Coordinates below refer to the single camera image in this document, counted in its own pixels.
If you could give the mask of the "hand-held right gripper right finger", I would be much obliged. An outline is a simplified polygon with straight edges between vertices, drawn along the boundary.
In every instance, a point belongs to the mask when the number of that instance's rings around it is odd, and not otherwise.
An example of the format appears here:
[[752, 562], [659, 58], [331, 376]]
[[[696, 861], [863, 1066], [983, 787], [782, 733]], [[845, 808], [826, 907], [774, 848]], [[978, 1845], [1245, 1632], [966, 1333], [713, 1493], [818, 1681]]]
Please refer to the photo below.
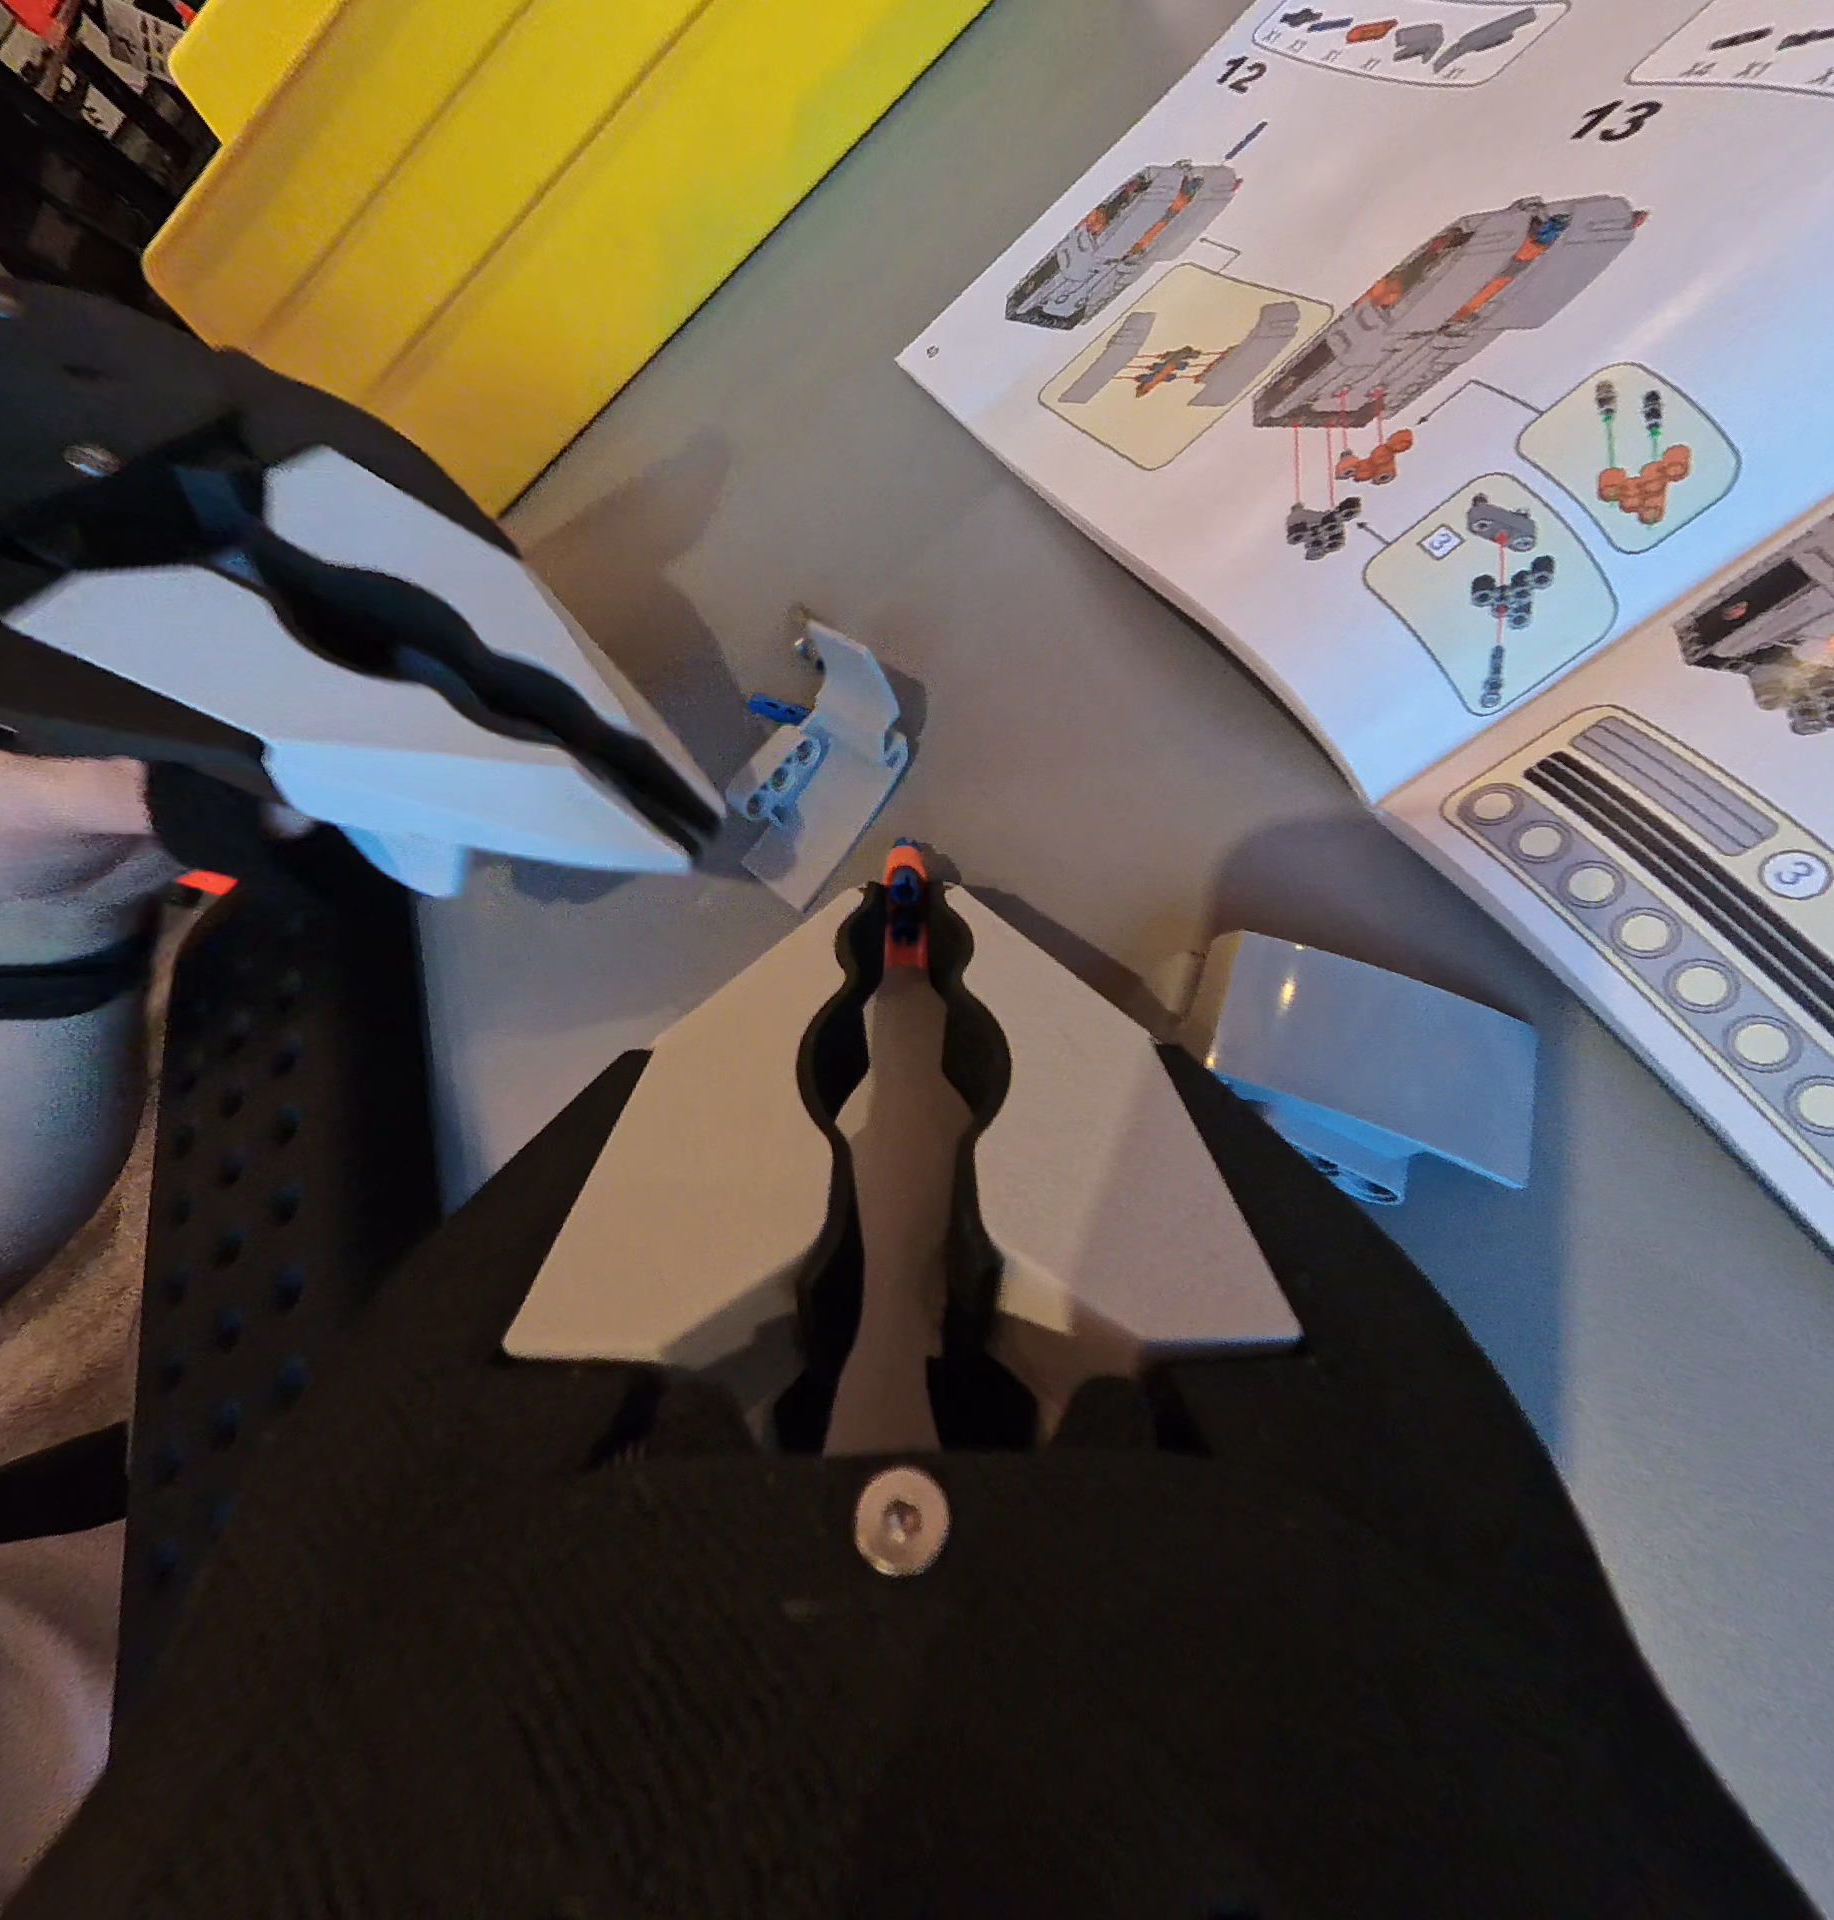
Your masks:
[[1159, 1044], [965, 888], [931, 892], [942, 1069], [969, 1125], [931, 1408], [947, 1449], [1028, 1449], [1000, 1320], [1103, 1335], [1134, 1369], [1290, 1348], [1299, 1317]]

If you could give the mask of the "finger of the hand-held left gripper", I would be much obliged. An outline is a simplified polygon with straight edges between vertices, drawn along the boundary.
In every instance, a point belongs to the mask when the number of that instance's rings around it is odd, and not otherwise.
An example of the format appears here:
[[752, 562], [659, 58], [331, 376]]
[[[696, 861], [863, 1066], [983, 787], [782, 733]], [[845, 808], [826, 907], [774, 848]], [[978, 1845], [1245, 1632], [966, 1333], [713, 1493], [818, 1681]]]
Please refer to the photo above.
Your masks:
[[706, 776], [526, 563], [301, 571], [0, 559], [0, 725], [281, 804], [428, 897], [476, 855], [691, 872]]
[[249, 553], [304, 637], [437, 690], [492, 733], [567, 752], [668, 838], [719, 832], [723, 804], [687, 748], [498, 540], [308, 447], [264, 471]]

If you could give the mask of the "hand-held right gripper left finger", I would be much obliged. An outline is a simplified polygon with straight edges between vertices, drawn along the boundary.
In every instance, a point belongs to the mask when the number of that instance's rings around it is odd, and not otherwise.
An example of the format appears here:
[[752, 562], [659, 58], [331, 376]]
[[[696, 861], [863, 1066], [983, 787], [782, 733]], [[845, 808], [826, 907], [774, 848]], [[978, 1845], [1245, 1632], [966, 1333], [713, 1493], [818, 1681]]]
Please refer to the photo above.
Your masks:
[[774, 1421], [824, 1452], [861, 1317], [853, 1148], [887, 892], [835, 901], [675, 1022], [576, 1194], [501, 1344], [747, 1381], [782, 1367]]

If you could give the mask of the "grey curved panel piece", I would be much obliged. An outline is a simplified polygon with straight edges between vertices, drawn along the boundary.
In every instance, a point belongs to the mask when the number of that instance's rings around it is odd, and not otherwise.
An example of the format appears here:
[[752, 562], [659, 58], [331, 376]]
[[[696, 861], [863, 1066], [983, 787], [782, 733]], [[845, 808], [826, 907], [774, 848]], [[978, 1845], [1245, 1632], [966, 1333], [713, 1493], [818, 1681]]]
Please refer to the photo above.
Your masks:
[[863, 643], [804, 615], [795, 650], [818, 671], [815, 702], [748, 698], [774, 731], [723, 797], [732, 817], [760, 829], [744, 870], [807, 912], [902, 781], [909, 740], [897, 690]]
[[1211, 942], [1179, 1044], [1354, 1200], [1399, 1207], [1427, 1156], [1525, 1187], [1534, 1029], [1255, 930]]

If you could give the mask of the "grey desk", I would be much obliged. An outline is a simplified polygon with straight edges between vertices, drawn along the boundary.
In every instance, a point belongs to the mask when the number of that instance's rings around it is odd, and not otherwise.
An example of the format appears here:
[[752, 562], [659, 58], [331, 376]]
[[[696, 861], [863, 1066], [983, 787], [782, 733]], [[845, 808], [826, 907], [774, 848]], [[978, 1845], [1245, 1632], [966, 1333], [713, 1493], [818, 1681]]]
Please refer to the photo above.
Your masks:
[[1376, 825], [1266, 690], [897, 368], [1235, 22], [995, 4], [513, 512], [719, 776], [811, 611], [917, 723], [882, 832], [963, 859], [1143, 1017], [1255, 926], [1534, 1022], [1521, 1194], [1424, 1171], [1399, 1242], [1561, 1467], [1684, 1708], [1833, 1745], [1834, 1260], [1575, 995]]

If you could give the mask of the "yellow plastic bin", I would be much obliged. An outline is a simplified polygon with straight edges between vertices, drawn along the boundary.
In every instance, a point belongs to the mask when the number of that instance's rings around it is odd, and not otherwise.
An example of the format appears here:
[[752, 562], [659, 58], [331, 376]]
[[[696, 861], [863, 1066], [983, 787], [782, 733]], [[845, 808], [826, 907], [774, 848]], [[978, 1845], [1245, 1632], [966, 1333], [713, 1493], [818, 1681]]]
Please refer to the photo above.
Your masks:
[[503, 511], [980, 10], [208, 4], [169, 69], [221, 151], [146, 277]]

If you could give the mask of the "black perforated chair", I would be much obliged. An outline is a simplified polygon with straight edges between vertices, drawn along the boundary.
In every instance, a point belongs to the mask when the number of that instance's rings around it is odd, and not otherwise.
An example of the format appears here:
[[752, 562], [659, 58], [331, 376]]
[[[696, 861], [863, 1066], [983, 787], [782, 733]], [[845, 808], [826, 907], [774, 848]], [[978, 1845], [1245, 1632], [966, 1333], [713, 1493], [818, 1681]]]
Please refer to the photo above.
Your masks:
[[291, 848], [169, 975], [113, 1708], [144, 1695], [257, 1452], [439, 1219], [408, 893]]

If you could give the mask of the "open instruction booklet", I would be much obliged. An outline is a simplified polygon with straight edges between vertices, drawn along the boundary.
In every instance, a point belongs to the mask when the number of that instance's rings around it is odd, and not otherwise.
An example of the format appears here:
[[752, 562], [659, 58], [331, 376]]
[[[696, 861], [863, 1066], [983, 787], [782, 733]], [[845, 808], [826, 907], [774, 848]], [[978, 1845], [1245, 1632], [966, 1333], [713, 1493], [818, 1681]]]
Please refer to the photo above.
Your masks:
[[1834, 2], [1259, 4], [901, 363], [1834, 1253]]

